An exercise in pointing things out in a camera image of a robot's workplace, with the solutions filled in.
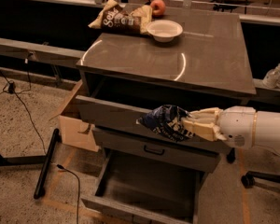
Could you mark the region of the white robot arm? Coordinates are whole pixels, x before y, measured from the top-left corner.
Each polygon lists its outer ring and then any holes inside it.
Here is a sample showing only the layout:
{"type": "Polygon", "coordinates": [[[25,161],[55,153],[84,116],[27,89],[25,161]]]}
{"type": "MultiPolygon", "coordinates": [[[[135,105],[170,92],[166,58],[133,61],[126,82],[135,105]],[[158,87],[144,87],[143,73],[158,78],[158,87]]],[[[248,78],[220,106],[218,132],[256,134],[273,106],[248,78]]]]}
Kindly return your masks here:
{"type": "Polygon", "coordinates": [[[205,140],[241,149],[261,147],[280,157],[280,113],[246,106],[212,107],[189,112],[181,123],[205,140]]]}

